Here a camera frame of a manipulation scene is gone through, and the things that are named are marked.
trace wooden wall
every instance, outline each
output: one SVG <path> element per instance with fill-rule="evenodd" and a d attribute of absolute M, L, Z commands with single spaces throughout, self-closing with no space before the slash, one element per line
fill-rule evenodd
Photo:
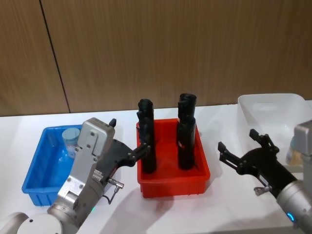
<path fill-rule="evenodd" d="M 236 103 L 254 93 L 312 99 L 311 0 L 41 0 L 52 45 L 39 6 L 27 1 L 14 0 L 15 14 L 22 16 L 0 7 L 1 20 L 10 17 L 16 28 L 25 28 L 28 49 L 36 54 L 2 52 L 0 82 L 12 57 L 5 76 L 15 62 L 22 69 L 13 72 L 11 85 L 27 80 L 42 87 L 35 94 L 30 86 L 21 97 L 5 88 L 5 100 L 22 110 L 14 114 L 67 111 L 51 47 L 71 112 L 136 109 L 140 98 L 173 107 L 183 92 L 196 94 L 198 105 Z M 16 34 L 2 35 L 0 48 L 13 44 L 10 38 L 21 32 Z M 11 49 L 23 55 L 26 42 L 20 41 Z M 32 68 L 23 78 L 26 67 Z M 36 102 L 37 96 L 46 99 Z M 20 100 L 27 98 L 25 107 Z"/>
<path fill-rule="evenodd" d="M 0 1 L 0 116 L 68 113 L 38 0 Z"/>

